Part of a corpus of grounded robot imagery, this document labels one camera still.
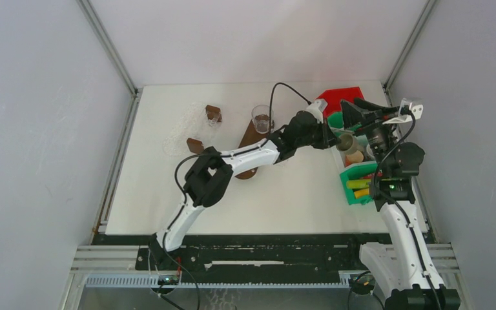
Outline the grey ceramic cup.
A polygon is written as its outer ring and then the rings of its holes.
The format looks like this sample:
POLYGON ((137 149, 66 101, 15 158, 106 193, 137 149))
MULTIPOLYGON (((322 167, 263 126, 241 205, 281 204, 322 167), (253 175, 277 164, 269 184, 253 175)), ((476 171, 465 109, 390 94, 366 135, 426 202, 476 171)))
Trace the grey ceramic cup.
POLYGON ((338 137, 336 148, 345 155, 351 155, 358 151, 358 140, 352 134, 342 134, 338 137))

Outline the orange ceramic cup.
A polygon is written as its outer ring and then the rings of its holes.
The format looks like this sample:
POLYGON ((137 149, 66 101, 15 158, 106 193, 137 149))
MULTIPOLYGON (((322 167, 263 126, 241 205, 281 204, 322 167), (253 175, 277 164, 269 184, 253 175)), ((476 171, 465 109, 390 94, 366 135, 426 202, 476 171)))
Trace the orange ceramic cup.
POLYGON ((351 154, 345 155, 345 163, 346 167, 354 163, 362 163, 364 161, 364 153, 356 150, 351 154))

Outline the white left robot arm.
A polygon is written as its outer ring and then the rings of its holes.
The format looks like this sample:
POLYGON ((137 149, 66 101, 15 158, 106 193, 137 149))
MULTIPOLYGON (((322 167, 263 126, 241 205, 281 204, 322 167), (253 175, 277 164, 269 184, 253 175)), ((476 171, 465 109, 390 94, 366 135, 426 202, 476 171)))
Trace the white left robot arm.
POLYGON ((182 267, 175 250, 181 247, 197 217, 223 198, 236 175, 288 160, 302 147, 326 150, 339 141, 325 119, 303 110, 256 143, 229 151, 208 147, 192 155, 194 163, 185 173, 184 184, 178 185, 181 200, 172 218, 149 242, 151 261, 160 269, 182 267))

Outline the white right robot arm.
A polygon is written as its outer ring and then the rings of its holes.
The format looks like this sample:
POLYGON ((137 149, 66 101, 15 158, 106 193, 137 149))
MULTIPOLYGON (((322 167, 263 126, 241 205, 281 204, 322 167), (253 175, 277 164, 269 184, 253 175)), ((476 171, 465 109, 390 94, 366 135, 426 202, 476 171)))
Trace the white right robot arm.
POLYGON ((417 218, 412 180, 425 152, 406 139, 422 116, 422 103, 403 99, 383 107, 356 98, 340 104, 345 129, 366 137, 377 162, 369 191, 396 255, 392 260, 381 243, 360 243, 347 251, 348 262, 367 267, 384 309, 459 309, 460 295, 437 271, 417 218))

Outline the clear glass tumbler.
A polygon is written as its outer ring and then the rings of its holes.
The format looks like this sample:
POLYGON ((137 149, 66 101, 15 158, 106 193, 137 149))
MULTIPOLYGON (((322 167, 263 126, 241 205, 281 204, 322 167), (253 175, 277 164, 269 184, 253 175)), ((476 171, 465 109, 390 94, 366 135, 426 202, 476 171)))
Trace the clear glass tumbler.
POLYGON ((267 134, 274 121, 272 120, 273 110, 269 105, 257 105, 251 111, 252 124, 259 134, 267 134))

